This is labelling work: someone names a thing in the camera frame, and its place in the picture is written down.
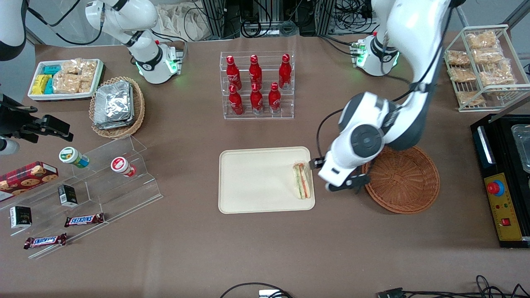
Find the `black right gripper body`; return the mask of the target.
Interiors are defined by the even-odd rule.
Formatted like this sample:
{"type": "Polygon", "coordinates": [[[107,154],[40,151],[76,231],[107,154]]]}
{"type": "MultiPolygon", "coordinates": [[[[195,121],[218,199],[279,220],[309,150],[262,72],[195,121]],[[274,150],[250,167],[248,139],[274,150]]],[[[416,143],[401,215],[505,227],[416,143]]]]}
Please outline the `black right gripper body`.
{"type": "Polygon", "coordinates": [[[20,149],[17,139],[38,143],[42,120],[32,115],[37,108],[26,107],[4,94],[0,97],[0,154],[17,153],[20,149]]]}

